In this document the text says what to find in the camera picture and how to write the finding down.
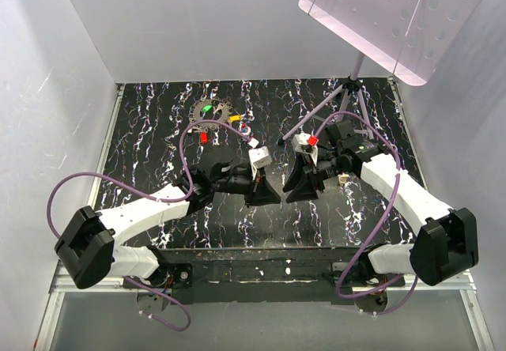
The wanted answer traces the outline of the metal key organizer disc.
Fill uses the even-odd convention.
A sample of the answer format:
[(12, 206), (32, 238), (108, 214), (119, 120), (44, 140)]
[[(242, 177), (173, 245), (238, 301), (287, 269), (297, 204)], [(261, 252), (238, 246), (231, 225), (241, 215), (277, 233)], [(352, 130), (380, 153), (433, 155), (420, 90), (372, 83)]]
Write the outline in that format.
[[(219, 111), (216, 114), (213, 113), (213, 109), (218, 104), (224, 104), (226, 109)], [(212, 108), (208, 112), (203, 112), (202, 109), (206, 105), (211, 105)], [(189, 120), (191, 123), (200, 122), (200, 124), (193, 126), (190, 129), (192, 133), (210, 132), (219, 129), (219, 125), (216, 123), (201, 123), (201, 121), (214, 120), (220, 123), (228, 123), (228, 118), (232, 115), (232, 105), (224, 100), (204, 99), (194, 103), (189, 111)]]

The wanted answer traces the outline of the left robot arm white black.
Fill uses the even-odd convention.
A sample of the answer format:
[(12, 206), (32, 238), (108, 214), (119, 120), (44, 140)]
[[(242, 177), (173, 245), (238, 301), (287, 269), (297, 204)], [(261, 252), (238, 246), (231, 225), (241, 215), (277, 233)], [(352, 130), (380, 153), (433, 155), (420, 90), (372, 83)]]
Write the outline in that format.
[(198, 168), (159, 191), (113, 209), (76, 211), (55, 245), (55, 253), (78, 289), (105, 277), (139, 277), (153, 288), (168, 278), (162, 257), (147, 246), (128, 247), (131, 238), (209, 205), (216, 193), (238, 194), (246, 206), (277, 205), (280, 195), (261, 168), (216, 164), (207, 175)]

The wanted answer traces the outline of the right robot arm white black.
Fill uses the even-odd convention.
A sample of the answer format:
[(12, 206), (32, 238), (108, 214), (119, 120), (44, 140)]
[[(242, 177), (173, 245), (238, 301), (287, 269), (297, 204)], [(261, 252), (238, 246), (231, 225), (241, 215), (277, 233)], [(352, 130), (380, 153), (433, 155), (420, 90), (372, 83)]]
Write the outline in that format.
[(330, 148), (318, 154), (319, 139), (293, 136), (294, 169), (283, 187), (288, 203), (316, 199), (326, 180), (353, 174), (384, 196), (411, 227), (412, 244), (366, 247), (350, 271), (366, 285), (387, 274), (414, 274), (434, 286), (478, 264), (476, 217), (467, 209), (453, 209), (431, 195), (401, 169), (387, 145), (358, 134), (349, 120), (325, 129)]

